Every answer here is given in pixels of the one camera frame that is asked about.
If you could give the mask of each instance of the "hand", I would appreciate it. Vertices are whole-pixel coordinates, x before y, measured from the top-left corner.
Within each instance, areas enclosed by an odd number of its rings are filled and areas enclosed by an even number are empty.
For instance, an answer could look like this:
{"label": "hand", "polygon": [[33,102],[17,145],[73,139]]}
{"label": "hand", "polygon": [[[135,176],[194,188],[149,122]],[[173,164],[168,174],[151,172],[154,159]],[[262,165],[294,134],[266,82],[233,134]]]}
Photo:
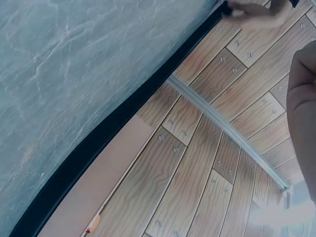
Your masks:
{"label": "hand", "polygon": [[287,91],[287,119],[297,160],[316,200],[316,41],[293,57]]}
{"label": "hand", "polygon": [[234,11],[243,13],[237,16],[223,15],[223,19],[238,24],[243,30],[270,29],[282,25],[292,5],[289,0],[272,0],[270,9],[259,4],[240,4],[229,2],[228,6]]}

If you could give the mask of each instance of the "black trim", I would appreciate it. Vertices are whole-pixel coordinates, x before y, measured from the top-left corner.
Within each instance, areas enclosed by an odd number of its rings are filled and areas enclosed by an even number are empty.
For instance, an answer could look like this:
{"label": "black trim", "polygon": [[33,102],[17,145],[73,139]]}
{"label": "black trim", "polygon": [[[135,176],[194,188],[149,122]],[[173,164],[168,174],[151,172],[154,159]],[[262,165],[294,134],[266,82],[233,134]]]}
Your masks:
{"label": "black trim", "polygon": [[216,9],[142,86],[70,153],[22,215],[10,237],[35,237],[39,234],[57,206],[105,146],[220,21],[222,10],[223,5]]}

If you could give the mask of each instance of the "floor plank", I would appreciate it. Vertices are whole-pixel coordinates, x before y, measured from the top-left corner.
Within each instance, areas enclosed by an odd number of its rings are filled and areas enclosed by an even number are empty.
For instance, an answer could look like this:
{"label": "floor plank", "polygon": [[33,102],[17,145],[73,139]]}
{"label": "floor plank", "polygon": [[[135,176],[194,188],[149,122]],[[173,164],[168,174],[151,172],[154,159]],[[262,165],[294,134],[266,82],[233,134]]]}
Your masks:
{"label": "floor plank", "polygon": [[191,87],[211,103],[245,70],[246,67],[232,53],[223,49],[194,80]]}
{"label": "floor plank", "polygon": [[234,183],[240,147],[225,133],[222,135],[213,168]]}
{"label": "floor plank", "polygon": [[[279,207],[279,187],[270,178],[269,182],[269,194],[268,194],[268,207],[269,208],[280,208]],[[276,236],[276,227],[264,225],[262,230],[262,237],[274,237]]]}
{"label": "floor plank", "polygon": [[255,167],[255,161],[242,150],[232,197],[220,237],[243,237],[251,204]]}
{"label": "floor plank", "polygon": [[287,32],[310,8],[309,0],[299,1],[285,23],[273,29],[240,31],[227,48],[248,68],[253,65],[277,40]]}
{"label": "floor plank", "polygon": [[220,135],[221,130],[203,116],[147,234],[152,237],[187,234],[210,174]]}
{"label": "floor plank", "polygon": [[304,176],[301,170],[297,171],[295,175],[286,180],[289,185],[295,185],[304,181]]}
{"label": "floor plank", "polygon": [[310,19],[310,21],[316,26],[316,10],[314,7],[312,7],[307,13],[307,17]]}
{"label": "floor plank", "polygon": [[156,129],[178,97],[179,93],[171,85],[164,83],[137,112],[137,115],[153,129]]}
{"label": "floor plank", "polygon": [[261,237],[263,224],[254,223],[252,221],[259,211],[260,207],[252,201],[244,237]]}
{"label": "floor plank", "polygon": [[212,170],[187,237],[218,237],[233,186]]}
{"label": "floor plank", "polygon": [[101,213],[91,236],[141,236],[184,151],[181,142],[160,128]]}
{"label": "floor plank", "polygon": [[282,105],[268,92],[235,118],[232,125],[249,138],[284,112]]}
{"label": "floor plank", "polygon": [[250,137],[249,141],[258,152],[264,154],[289,137],[286,113],[284,113]]}
{"label": "floor plank", "polygon": [[190,84],[239,30],[237,25],[220,21],[173,74],[185,84]]}
{"label": "floor plank", "polygon": [[300,165],[298,164],[297,158],[294,157],[288,160],[286,163],[280,165],[276,168],[276,171],[283,177],[285,180],[292,178],[301,170]]}
{"label": "floor plank", "polygon": [[162,126],[187,146],[200,117],[201,112],[181,96],[164,120]]}
{"label": "floor plank", "polygon": [[288,75],[285,76],[279,83],[277,83],[270,90],[271,94],[280,102],[284,109],[286,109],[287,85]]}
{"label": "floor plank", "polygon": [[286,139],[270,151],[266,152],[263,157],[272,168],[276,168],[295,157],[291,138]]}
{"label": "floor plank", "polygon": [[267,206],[268,190],[269,190],[269,175],[259,165],[257,165],[252,200],[259,207]]}
{"label": "floor plank", "polygon": [[288,74],[295,51],[315,35],[316,28],[303,17],[212,105],[226,119],[234,119]]}

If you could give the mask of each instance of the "wood grain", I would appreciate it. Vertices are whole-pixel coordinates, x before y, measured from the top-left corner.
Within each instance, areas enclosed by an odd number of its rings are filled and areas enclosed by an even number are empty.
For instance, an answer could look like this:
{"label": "wood grain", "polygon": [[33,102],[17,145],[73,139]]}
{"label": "wood grain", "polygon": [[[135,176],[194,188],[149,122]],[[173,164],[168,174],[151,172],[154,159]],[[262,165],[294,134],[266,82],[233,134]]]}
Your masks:
{"label": "wood grain", "polygon": [[286,139],[276,147],[266,152],[263,157],[272,168],[276,168],[295,157],[295,151],[291,138]]}
{"label": "wood grain", "polygon": [[285,76],[279,83],[277,83],[270,90],[271,94],[281,103],[281,105],[285,109],[286,109],[287,85],[288,85],[288,75]]}
{"label": "wood grain", "polygon": [[175,232],[180,237],[187,234],[210,174],[220,135],[221,130],[203,116],[147,234],[152,237],[173,236]]}
{"label": "wood grain", "polygon": [[224,48],[194,80],[191,87],[211,103],[245,70],[246,67]]}
{"label": "wood grain", "polygon": [[187,146],[200,117],[201,112],[181,96],[164,120],[162,126]]}
{"label": "wood grain", "polygon": [[286,113],[284,113],[250,137],[249,141],[259,153],[264,154],[289,137]]}
{"label": "wood grain", "polygon": [[232,189],[232,184],[212,170],[187,237],[219,236]]}
{"label": "wood grain", "polygon": [[260,207],[252,201],[244,237],[261,237],[263,224],[257,224],[252,221],[253,218],[256,218],[259,211]]}
{"label": "wood grain", "polygon": [[268,193],[269,176],[259,165],[257,165],[252,203],[244,237],[261,236],[263,223],[254,223],[253,218],[255,218],[255,215],[258,214],[258,211],[260,211],[260,209],[266,208],[268,203]]}
{"label": "wood grain", "polygon": [[184,151],[181,142],[160,128],[101,213],[91,236],[141,236]]}
{"label": "wood grain", "polygon": [[288,160],[286,163],[280,165],[276,168],[276,171],[281,175],[285,180],[292,178],[301,170],[300,165],[298,164],[297,158],[294,157]]}
{"label": "wood grain", "polygon": [[257,165],[252,200],[260,207],[266,207],[268,201],[269,176]]}
{"label": "wood grain", "polygon": [[185,84],[190,84],[239,30],[239,26],[221,20],[173,74]]}
{"label": "wood grain", "polygon": [[256,163],[243,150],[220,237],[243,237],[253,191]]}
{"label": "wood grain", "polygon": [[287,32],[310,8],[309,0],[299,1],[283,25],[273,29],[240,31],[227,48],[248,68],[251,67],[277,40]]}
{"label": "wood grain", "polygon": [[284,112],[282,105],[268,92],[235,118],[232,125],[249,138]]}
{"label": "wood grain", "polygon": [[307,17],[310,19],[310,21],[316,26],[316,10],[314,7],[312,7],[307,13]]}
{"label": "wood grain", "polygon": [[314,35],[316,28],[303,17],[212,105],[226,119],[234,119],[288,74],[294,53]]}
{"label": "wood grain", "polygon": [[232,184],[236,175],[239,152],[240,147],[223,133],[213,168]]}
{"label": "wood grain", "polygon": [[[279,187],[270,178],[269,182],[269,195],[268,195],[268,208],[275,208],[281,211],[279,207]],[[277,229],[273,226],[264,225],[262,230],[262,237],[274,237],[276,236]]]}
{"label": "wood grain", "polygon": [[171,85],[164,83],[141,107],[137,115],[153,129],[156,129],[160,126],[178,97],[179,93]]}

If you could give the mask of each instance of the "finger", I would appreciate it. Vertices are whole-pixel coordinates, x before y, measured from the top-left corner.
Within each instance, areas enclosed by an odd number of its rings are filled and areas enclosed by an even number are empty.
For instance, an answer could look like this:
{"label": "finger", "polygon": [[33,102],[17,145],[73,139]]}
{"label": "finger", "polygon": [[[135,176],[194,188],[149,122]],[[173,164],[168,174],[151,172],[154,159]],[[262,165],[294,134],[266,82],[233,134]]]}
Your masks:
{"label": "finger", "polygon": [[249,20],[249,16],[247,15],[241,15],[241,16],[227,16],[227,15],[222,15],[223,19],[226,21],[232,23],[232,24],[238,24],[242,25],[244,22]]}
{"label": "finger", "polygon": [[267,8],[265,8],[262,5],[259,4],[240,4],[237,2],[229,2],[228,6],[235,10],[244,11],[247,14],[265,14],[267,11],[269,11]]}
{"label": "finger", "polygon": [[229,1],[228,6],[232,9],[240,10],[240,11],[245,11],[245,9],[248,8],[248,4],[240,4],[237,2]]}
{"label": "finger", "polygon": [[310,42],[297,51],[292,59],[288,91],[306,84],[314,84],[316,79],[316,41]]}

